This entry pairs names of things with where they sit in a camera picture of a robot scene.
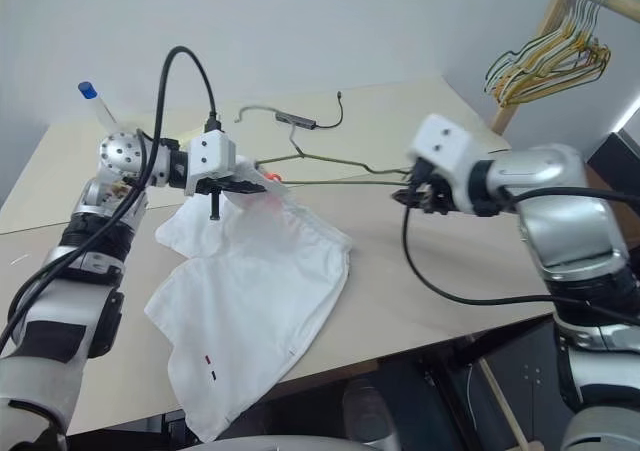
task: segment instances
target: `hanger rack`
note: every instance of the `hanger rack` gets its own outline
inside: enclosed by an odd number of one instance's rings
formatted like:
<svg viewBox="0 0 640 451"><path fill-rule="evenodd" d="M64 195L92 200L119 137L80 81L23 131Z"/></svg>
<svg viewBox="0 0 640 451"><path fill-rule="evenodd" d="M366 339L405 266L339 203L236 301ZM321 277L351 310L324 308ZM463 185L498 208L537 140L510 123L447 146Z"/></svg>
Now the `hanger rack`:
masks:
<svg viewBox="0 0 640 451"><path fill-rule="evenodd" d="M569 0L551 0L545 15L538 26L536 37L543 36L556 29L562 20ZM602 6L622 16L640 23L640 0L606 0ZM518 110L518 105L500 107L491 122L494 133L502 135Z"/></svg>

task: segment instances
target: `white wall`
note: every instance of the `white wall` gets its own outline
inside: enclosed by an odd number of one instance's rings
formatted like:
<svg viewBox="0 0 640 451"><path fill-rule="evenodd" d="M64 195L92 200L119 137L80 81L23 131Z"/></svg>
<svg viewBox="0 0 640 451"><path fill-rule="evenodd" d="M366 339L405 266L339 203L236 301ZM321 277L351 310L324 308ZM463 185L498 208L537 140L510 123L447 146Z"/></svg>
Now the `white wall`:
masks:
<svg viewBox="0 0 640 451"><path fill-rule="evenodd" d="M45 126L86 114L90 79L119 113L153 108L166 51L201 57L219 100L335 90L443 74L481 115L484 72L520 46L548 0L0 0L0 199ZM518 113L515 146L559 140L588 151L640 94L640 25L603 13L613 48L595 85ZM175 67L172 108L205 104L197 75Z"/></svg>

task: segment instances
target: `floor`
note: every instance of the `floor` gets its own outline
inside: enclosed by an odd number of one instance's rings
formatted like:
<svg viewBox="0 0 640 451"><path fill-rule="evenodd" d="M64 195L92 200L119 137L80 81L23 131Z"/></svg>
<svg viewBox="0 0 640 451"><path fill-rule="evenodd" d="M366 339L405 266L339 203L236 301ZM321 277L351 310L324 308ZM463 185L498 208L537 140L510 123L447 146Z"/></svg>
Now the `floor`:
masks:
<svg viewBox="0 0 640 451"><path fill-rule="evenodd" d="M489 362L526 437L542 441L547 450L559 449L571 413L557 392L551 327L543 326L494 353ZM470 380L468 373L468 369L462 369L454 374L453 380L465 407L469 384L469 400L474 409L482 447L493 451L515 446L515 440L479 368L474 367ZM415 355L396 356L382 361L377 371L364 376L385 399L405 451L463 449L438 391L428 376L425 378L417 368ZM346 381L339 381L260 403L240 416L221 438L255 434L345 437L341 403L346 384ZM196 442L184 427L180 412L167 415L165 420L169 422L168 426L176 438L172 449ZM130 423L117 429L157 432L160 425L158 418ZM106 443L104 437L100 439L103 444ZM71 449L80 449L80 446L74 447L72 442Z"/></svg>

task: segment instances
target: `table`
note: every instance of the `table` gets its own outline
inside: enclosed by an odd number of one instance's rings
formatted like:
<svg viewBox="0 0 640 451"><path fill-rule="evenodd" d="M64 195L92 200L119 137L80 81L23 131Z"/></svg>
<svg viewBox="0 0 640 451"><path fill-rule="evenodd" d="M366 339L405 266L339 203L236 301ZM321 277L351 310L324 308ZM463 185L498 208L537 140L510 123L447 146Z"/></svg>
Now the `table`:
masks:
<svg viewBox="0 0 640 451"><path fill-rule="evenodd" d="M309 351L283 381L510 324L549 312L545 304L467 307L446 301L410 273L400 246L402 207L390 186L304 186L293 190L354 240L351 271L333 312ZM147 212L127 260L126 298L116 343L91 360L70 434L178 408L166 372L170 344L143 313L153 291L184 258L157 244L155 229L177 206ZM416 263L448 291L475 298L545 293L516 218L413 213ZM0 270L6 313L14 290L58 242L64 225L0 235Z"/></svg>

